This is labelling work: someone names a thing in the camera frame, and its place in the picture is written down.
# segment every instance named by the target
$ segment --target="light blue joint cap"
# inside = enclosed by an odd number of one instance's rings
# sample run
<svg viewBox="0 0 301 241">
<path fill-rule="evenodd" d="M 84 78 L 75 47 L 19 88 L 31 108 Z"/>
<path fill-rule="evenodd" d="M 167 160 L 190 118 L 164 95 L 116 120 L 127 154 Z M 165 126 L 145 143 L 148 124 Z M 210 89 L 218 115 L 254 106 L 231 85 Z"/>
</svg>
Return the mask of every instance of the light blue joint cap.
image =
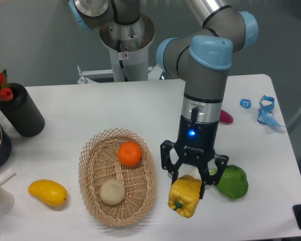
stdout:
<svg viewBox="0 0 301 241">
<path fill-rule="evenodd" d="M 80 28 L 82 31 L 84 32 L 88 32 L 90 31 L 91 29 L 85 24 L 85 22 L 82 20 L 81 16 L 79 15 L 79 13 L 77 12 L 77 9 L 74 5 L 74 2 L 73 0 L 69 0 L 68 1 L 68 5 L 72 11 L 72 13 L 74 14 L 75 18 L 76 18 L 76 21 L 77 23 L 79 24 Z"/>
<path fill-rule="evenodd" d="M 249 12 L 239 12 L 243 16 L 245 22 L 245 42 L 242 49 L 251 46 L 257 40 L 259 35 L 259 26 L 255 17 Z"/>
<path fill-rule="evenodd" d="M 216 70 L 231 68 L 233 43 L 229 39 L 195 36 L 190 46 L 191 56 L 200 64 Z"/>
<path fill-rule="evenodd" d="M 173 39 L 178 39 L 178 38 L 165 39 L 164 41 L 161 42 L 161 44 L 159 45 L 159 47 L 157 48 L 157 51 L 156 51 L 156 62 L 159 65 L 159 67 L 162 70 L 164 70 L 166 73 L 168 73 L 168 72 L 166 71 L 165 66 L 164 66 L 164 52 L 165 52 L 166 46 Z"/>
</svg>

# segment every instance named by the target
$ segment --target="black vase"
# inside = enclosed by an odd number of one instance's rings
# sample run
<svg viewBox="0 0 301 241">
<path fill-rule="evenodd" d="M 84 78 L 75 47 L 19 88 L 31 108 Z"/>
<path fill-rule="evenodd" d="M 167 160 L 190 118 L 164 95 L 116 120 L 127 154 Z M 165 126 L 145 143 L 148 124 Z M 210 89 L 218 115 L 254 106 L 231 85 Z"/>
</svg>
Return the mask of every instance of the black vase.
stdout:
<svg viewBox="0 0 301 241">
<path fill-rule="evenodd" d="M 20 135 L 33 137 L 39 134 L 45 126 L 45 119 L 26 88 L 17 83 L 10 83 L 9 87 L 14 96 L 12 100 L 0 101 L 1 112 Z"/>
</svg>

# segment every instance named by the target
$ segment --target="blue lanyard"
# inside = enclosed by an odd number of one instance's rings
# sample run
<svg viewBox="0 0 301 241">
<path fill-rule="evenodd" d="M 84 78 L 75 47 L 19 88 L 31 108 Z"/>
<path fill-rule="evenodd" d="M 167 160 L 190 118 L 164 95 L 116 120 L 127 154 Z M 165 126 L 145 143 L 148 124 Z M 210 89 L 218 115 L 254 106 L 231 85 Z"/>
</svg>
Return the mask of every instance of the blue lanyard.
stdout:
<svg viewBox="0 0 301 241">
<path fill-rule="evenodd" d="M 263 105 L 262 101 L 270 101 L 271 103 L 268 105 Z M 260 100 L 260 110 L 257 117 L 257 121 L 263 125 L 268 126 L 276 126 L 276 127 L 285 127 L 280 125 L 274 118 L 272 114 L 272 110 L 274 109 L 274 98 L 270 96 L 262 96 Z"/>
</svg>

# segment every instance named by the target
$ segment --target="robotic arm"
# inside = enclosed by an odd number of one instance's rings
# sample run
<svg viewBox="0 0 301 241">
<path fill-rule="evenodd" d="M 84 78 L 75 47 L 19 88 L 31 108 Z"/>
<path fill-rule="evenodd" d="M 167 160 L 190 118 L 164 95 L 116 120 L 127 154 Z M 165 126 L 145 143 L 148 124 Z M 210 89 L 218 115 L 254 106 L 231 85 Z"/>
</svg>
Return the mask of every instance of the robotic arm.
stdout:
<svg viewBox="0 0 301 241">
<path fill-rule="evenodd" d="M 115 82 L 147 80 L 155 28 L 140 12 L 140 0 L 69 0 L 69 6 L 83 30 L 100 27 Z"/>
<path fill-rule="evenodd" d="M 218 120 L 232 64 L 232 53 L 253 44 L 258 26 L 248 12 L 236 13 L 222 0 L 187 0 L 202 30 L 184 39 L 166 39 L 157 50 L 157 63 L 168 74 L 185 81 L 178 139 L 161 144 L 162 168 L 178 179 L 182 164 L 198 168 L 205 189 L 217 185 L 229 158 L 214 150 Z M 178 160 L 170 158 L 175 149 Z M 208 162 L 215 160 L 218 171 L 210 175 Z"/>
<path fill-rule="evenodd" d="M 237 13 L 223 0 L 186 1 L 202 30 L 183 39 L 164 40 L 156 56 L 164 71 L 186 82 L 178 139 L 161 144 L 161 160 L 172 183 L 182 164 L 197 167 L 202 199 L 205 189 L 219 183 L 229 160 L 215 153 L 214 143 L 232 54 L 256 41 L 258 25 L 253 15 Z M 155 29 L 140 13 L 139 0 L 70 0 L 69 5 L 83 28 L 100 27 L 115 82 L 147 80 L 148 45 Z M 173 148 L 179 157 L 175 164 L 170 158 Z M 218 168 L 212 176 L 211 160 Z"/>
</svg>

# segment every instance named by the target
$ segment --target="pepper stem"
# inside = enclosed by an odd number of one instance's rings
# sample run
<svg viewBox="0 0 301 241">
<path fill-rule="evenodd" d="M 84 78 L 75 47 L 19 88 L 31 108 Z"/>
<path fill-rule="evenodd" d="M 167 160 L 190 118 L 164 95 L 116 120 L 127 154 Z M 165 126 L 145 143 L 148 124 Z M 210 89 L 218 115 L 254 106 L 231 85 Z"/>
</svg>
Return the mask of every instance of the pepper stem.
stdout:
<svg viewBox="0 0 301 241">
<path fill-rule="evenodd" d="M 179 201 L 175 201 L 174 202 L 174 205 L 176 206 L 173 210 L 174 211 L 176 211 L 177 209 L 179 209 L 179 208 L 183 208 L 183 204 L 181 203 L 181 202 L 179 202 Z"/>
</svg>

